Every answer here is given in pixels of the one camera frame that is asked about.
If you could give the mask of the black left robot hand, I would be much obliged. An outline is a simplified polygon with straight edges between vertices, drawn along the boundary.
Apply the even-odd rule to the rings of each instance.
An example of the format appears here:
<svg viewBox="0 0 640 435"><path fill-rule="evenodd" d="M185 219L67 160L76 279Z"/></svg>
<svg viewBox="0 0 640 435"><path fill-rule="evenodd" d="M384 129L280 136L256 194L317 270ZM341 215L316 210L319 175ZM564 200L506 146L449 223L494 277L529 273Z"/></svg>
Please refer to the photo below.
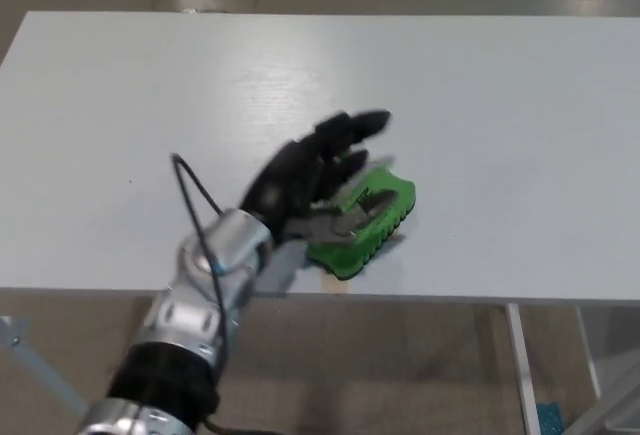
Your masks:
<svg viewBox="0 0 640 435"><path fill-rule="evenodd" d="M386 109L356 114L339 112L290 140L269 160L249 186L240 209L258 218L276 244L292 218L305 218L311 206L331 199L361 171L365 149L352 146L382 132L391 118Z"/></svg>

